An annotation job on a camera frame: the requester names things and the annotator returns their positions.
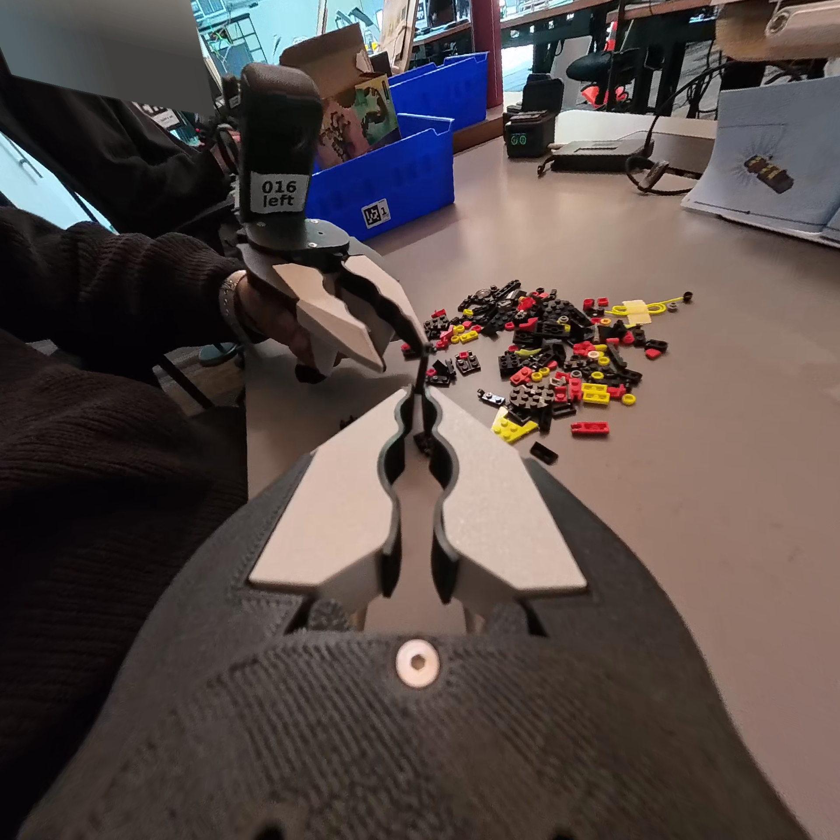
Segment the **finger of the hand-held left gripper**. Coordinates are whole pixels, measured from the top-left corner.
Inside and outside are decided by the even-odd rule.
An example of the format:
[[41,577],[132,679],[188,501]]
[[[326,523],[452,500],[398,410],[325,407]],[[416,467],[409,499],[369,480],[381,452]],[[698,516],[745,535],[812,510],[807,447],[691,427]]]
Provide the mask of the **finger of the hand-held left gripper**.
[[366,255],[351,255],[339,273],[343,299],[362,301],[415,354],[427,354],[427,337],[403,286]]
[[276,287],[288,291],[296,302],[297,320],[309,333],[312,358],[319,373],[330,373],[339,354],[370,371],[385,371],[382,352],[376,349],[371,329],[327,290],[319,269],[291,262],[275,264],[271,269]]

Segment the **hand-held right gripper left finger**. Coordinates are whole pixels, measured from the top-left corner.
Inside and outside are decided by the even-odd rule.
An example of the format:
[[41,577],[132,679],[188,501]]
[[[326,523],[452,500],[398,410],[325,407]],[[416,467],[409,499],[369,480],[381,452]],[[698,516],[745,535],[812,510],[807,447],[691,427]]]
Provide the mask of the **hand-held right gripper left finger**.
[[405,469],[412,416],[406,386],[305,458],[251,585],[333,600],[351,614],[393,594],[403,556],[394,484]]

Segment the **pile of lego pieces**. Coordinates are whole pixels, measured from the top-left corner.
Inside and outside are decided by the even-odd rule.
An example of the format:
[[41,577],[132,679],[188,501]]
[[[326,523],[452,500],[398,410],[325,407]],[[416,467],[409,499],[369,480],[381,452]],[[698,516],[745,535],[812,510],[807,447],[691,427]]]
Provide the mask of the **pile of lego pieces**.
[[667,342],[648,337],[645,328],[692,298],[690,291],[651,303],[586,298],[576,306],[556,289],[528,289],[519,280],[478,289],[454,313],[438,309],[425,321],[433,346],[427,386],[445,389],[470,376],[457,372],[456,355],[473,351],[478,357],[473,345],[489,340],[498,348],[500,391],[479,389],[504,396],[511,413],[538,422],[533,434],[547,435],[554,421],[574,417],[584,406],[633,405],[643,375],[623,352],[641,350],[649,361],[665,355]]

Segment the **person's left hand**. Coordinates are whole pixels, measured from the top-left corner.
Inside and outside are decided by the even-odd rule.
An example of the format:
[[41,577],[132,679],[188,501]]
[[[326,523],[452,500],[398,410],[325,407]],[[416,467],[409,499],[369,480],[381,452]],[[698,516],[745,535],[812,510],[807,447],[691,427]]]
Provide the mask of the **person's left hand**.
[[237,317],[245,328],[283,344],[301,364],[317,366],[309,331],[300,325],[274,290],[255,287],[245,274],[238,280],[234,299]]

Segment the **beige wristwatch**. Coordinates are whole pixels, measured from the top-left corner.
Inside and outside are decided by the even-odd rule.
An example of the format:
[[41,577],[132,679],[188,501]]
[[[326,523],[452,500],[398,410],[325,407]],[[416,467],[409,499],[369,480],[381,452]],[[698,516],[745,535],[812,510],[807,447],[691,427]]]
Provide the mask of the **beige wristwatch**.
[[245,269],[233,272],[224,279],[218,293],[219,309],[222,317],[236,340],[242,344],[251,343],[249,333],[238,316],[237,288],[246,277]]

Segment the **blue plastic bin with tag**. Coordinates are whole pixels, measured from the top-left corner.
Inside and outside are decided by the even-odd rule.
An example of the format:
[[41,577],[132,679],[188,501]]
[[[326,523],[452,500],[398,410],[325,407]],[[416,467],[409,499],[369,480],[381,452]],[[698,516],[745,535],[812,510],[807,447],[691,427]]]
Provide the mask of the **blue plastic bin with tag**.
[[306,213],[365,241],[455,201],[454,121],[399,113],[399,141],[317,171]]

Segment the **office chair base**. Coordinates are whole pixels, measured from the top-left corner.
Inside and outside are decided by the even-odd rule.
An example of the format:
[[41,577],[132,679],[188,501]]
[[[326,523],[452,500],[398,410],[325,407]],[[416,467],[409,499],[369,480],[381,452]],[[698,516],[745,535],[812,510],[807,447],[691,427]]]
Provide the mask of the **office chair base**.
[[153,369],[161,389],[187,415],[245,404],[245,359],[232,343],[189,346],[167,353]]

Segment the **leaning cardboard sheet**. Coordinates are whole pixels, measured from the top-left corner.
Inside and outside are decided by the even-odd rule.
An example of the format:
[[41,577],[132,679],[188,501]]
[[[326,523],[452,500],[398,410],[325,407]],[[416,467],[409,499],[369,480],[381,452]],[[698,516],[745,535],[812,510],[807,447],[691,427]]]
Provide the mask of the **leaning cardboard sheet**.
[[384,1],[379,52],[387,55],[393,75],[403,73],[413,50],[419,1]]

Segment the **black charger with green lights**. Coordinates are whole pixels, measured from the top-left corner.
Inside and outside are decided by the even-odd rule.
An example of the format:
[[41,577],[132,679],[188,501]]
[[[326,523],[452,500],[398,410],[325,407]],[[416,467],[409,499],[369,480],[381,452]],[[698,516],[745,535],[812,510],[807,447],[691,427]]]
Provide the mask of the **black charger with green lights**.
[[550,110],[524,111],[503,116],[503,137],[507,157],[538,159],[551,150],[559,113]]

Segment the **person's black knit sweater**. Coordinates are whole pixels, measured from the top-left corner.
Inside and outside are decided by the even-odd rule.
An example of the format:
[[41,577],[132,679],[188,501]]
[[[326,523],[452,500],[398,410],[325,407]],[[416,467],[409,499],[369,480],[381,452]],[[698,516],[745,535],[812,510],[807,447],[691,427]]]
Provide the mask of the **person's black knit sweater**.
[[63,364],[2,332],[1,832],[99,714],[133,640],[247,499],[245,413]]

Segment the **dark red pole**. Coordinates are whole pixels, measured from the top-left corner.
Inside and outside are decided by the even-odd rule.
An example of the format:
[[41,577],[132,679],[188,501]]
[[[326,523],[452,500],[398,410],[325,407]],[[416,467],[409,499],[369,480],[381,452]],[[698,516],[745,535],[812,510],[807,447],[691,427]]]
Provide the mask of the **dark red pole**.
[[487,53],[487,107],[497,108],[503,101],[500,2],[471,1],[470,19],[475,52]]

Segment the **black flat device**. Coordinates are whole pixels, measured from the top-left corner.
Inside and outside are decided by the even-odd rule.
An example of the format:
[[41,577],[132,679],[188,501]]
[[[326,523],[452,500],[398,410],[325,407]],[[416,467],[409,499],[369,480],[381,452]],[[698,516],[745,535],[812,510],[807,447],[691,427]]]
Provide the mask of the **black flat device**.
[[552,152],[548,159],[553,172],[626,173],[631,158],[646,160],[655,142],[644,135],[619,140],[574,141]]

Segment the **background wooden desk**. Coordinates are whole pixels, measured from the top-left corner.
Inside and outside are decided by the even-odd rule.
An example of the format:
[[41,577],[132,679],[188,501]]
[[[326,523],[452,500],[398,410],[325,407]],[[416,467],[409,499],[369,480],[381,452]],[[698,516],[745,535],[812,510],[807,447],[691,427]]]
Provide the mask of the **background wooden desk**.
[[532,69],[548,71],[553,52],[567,39],[593,37],[604,47],[616,23],[615,48],[630,37],[633,77],[622,109],[646,114],[678,87],[689,45],[715,37],[715,2],[514,2],[500,19],[501,47],[532,48]]

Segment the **light blue instruction booklet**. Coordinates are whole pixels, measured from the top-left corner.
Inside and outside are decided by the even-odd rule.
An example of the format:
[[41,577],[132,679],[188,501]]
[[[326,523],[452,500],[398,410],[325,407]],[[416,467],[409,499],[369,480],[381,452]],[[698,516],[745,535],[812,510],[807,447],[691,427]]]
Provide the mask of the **light blue instruction booklet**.
[[839,247],[839,78],[724,91],[690,212]]

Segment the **beige paper holder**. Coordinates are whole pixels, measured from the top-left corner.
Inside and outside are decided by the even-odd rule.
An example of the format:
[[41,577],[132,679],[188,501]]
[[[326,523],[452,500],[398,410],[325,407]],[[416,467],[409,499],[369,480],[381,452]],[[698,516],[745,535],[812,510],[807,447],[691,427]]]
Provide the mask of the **beige paper holder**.
[[743,62],[839,57],[838,1],[715,2],[715,41]]

